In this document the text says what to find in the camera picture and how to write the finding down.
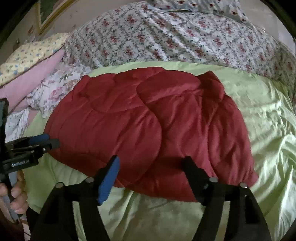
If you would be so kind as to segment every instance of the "pink pillow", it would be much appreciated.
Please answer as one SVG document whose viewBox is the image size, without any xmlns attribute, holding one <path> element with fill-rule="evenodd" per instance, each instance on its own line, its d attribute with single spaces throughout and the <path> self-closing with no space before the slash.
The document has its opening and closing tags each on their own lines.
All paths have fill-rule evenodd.
<svg viewBox="0 0 296 241">
<path fill-rule="evenodd" d="M 24 74 L 0 88 L 0 98 L 7 98 L 9 101 L 9 112 L 16 107 L 17 111 L 27 107 L 26 103 L 22 100 L 54 70 L 63 56 L 64 50 L 60 49 L 51 57 L 41 61 Z"/>
</svg>

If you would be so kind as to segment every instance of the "black mechanical device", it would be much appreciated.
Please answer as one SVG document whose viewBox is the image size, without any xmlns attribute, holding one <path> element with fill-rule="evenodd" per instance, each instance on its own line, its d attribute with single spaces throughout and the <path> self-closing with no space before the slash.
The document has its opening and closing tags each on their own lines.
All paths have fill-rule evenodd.
<svg viewBox="0 0 296 241">
<path fill-rule="evenodd" d="M 7 109 L 8 102 L 3 99 L 0 101 L 0 180 L 11 188 L 11 173 L 37 165 L 44 153 L 59 147 L 59 142 L 40 135 L 5 144 Z M 107 200 L 119 172 L 119 162 L 118 156 L 113 156 L 94 177 L 79 184 L 57 183 L 40 212 L 31 241 L 78 241 L 73 202 L 79 202 L 87 241 L 110 241 L 97 206 Z M 238 186 L 219 183 L 217 178 L 198 168 L 190 156 L 181 163 L 194 197 L 205 206 L 193 241 L 215 240 L 224 202 L 230 202 L 224 241 L 271 241 L 260 207 L 245 183 Z"/>
</svg>

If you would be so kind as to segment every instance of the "red quilt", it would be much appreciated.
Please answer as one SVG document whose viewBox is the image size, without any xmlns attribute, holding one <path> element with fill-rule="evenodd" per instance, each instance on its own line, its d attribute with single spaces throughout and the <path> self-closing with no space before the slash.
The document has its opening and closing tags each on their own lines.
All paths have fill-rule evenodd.
<svg viewBox="0 0 296 241">
<path fill-rule="evenodd" d="M 50 116 L 50 154 L 88 176 L 120 157 L 115 185 L 149 196 L 195 201 L 180 160 L 221 182 L 252 186 L 248 132 L 213 72 L 194 76 L 161 67 L 84 76 Z"/>
</svg>

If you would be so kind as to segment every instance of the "gold picture frame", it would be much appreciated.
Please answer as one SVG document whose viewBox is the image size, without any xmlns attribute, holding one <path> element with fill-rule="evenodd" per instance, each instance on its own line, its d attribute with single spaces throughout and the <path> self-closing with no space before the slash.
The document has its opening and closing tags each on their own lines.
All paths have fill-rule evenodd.
<svg viewBox="0 0 296 241">
<path fill-rule="evenodd" d="M 77 0 L 39 0 L 36 4 L 37 8 L 37 31 L 39 35 L 42 35 L 48 26 L 72 3 Z M 46 15 L 43 17 L 43 4 L 54 5 L 52 9 L 46 10 Z"/>
</svg>

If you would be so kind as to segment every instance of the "floral pillow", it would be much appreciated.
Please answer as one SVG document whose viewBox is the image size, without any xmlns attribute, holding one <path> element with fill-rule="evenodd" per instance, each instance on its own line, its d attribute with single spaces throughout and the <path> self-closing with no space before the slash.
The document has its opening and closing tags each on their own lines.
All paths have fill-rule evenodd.
<svg viewBox="0 0 296 241">
<path fill-rule="evenodd" d="M 242 12 L 239 0 L 149 0 L 151 9 L 160 11 L 203 12 L 231 18 L 253 27 Z"/>
</svg>

